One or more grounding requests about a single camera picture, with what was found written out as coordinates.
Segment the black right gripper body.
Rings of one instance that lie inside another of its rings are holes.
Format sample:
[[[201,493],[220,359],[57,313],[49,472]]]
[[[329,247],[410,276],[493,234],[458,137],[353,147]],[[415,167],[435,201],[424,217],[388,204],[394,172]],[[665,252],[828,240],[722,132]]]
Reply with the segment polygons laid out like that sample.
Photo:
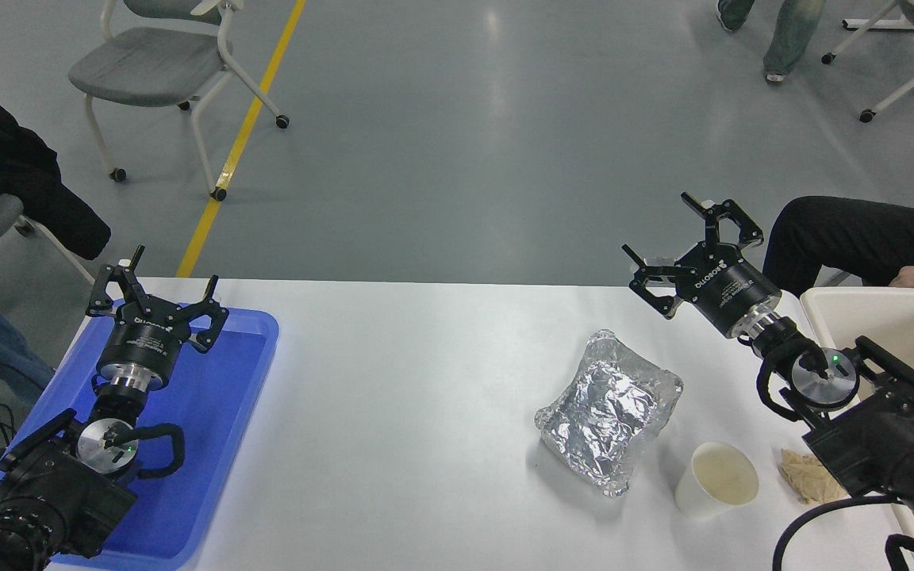
[[[675,261],[683,275],[674,279],[676,293],[725,336],[739,336],[740,321],[751,311],[771,312],[781,300],[761,271],[746,261],[735,243],[696,243]]]

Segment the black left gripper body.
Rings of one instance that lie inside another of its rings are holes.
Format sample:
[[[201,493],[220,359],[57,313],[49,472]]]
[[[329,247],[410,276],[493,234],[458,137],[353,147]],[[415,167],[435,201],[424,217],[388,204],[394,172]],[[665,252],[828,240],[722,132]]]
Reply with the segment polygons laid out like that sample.
[[[145,316],[136,306],[117,311],[115,328],[98,359],[98,372],[105,375],[111,366],[137,365],[155,375],[171,375],[182,344],[191,329],[185,322],[167,320],[159,310]]]

